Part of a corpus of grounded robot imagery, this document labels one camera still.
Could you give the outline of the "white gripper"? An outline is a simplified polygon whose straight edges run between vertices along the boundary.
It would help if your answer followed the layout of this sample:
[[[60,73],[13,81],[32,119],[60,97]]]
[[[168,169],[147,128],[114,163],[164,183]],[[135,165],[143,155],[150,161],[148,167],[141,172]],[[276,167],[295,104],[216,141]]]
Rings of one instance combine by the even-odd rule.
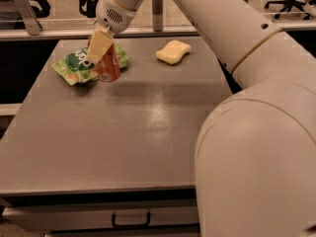
[[[114,0],[99,0],[96,6],[96,19],[103,28],[93,32],[88,44],[87,59],[92,63],[98,63],[114,43],[112,33],[119,34],[125,31],[135,15],[135,11],[124,9]]]

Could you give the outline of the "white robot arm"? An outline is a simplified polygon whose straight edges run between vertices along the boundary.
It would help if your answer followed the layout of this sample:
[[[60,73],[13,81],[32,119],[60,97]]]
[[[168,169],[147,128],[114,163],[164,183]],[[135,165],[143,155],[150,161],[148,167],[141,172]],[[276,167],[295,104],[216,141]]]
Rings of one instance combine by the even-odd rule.
[[[124,31],[143,0],[99,0]],[[195,179],[202,237],[315,237],[315,58],[242,0],[173,0],[240,85],[207,117]]]

